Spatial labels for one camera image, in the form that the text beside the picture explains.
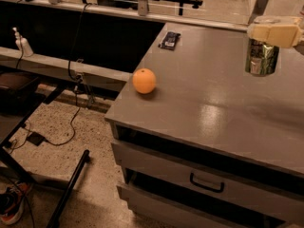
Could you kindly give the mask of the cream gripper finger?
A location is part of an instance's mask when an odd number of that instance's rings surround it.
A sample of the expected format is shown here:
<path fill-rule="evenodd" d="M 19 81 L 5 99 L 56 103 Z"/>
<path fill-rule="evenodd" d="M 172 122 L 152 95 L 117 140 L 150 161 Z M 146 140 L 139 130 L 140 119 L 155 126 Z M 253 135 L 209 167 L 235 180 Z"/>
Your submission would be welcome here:
<path fill-rule="evenodd" d="M 258 16 L 254 20 L 255 24 L 299 25 L 300 22 L 301 22 L 301 18 L 296 16 L 263 15 L 263 16 Z"/>
<path fill-rule="evenodd" d="M 303 30 L 298 25 L 252 24 L 247 29 L 251 39 L 281 48 L 297 46 Z"/>

